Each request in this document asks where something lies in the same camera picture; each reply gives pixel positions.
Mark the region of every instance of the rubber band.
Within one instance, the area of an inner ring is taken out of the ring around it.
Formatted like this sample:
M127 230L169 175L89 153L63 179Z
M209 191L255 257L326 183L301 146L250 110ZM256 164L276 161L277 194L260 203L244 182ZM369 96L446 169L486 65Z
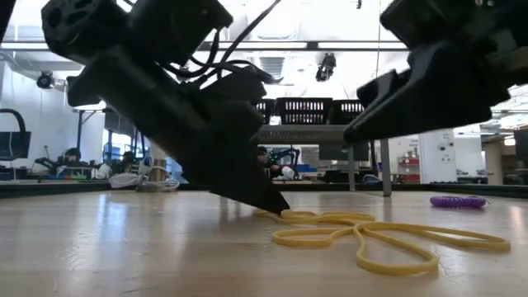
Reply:
M417 273L436 271L439 266L439 258L433 252L419 247L414 243L407 243L389 235L376 231L391 230L412 233L417 236L436 240L441 243L448 243L463 248L482 248L489 250L510 250L510 243L503 238L475 233L470 231L432 227L420 224L399 224L388 222L375 222L375 217L370 214L358 214L350 212L323 212L316 214L311 211L293 211L285 210L281 217L258 210L255 212L257 217L272 219L278 224L342 224L346 227L341 228L308 228L308 229L290 229L276 231L272 234L271 241L288 247L327 247L336 239L353 234L356 236L360 246L356 252L357 266L374 273L388 276L410 276ZM469 237L453 238L442 234L459 235ZM326 238L293 238L303 235L327 235ZM408 265L390 265L369 260L365 255L366 241L365 236L379 239L395 247L402 248L410 253L425 260L420 264Z

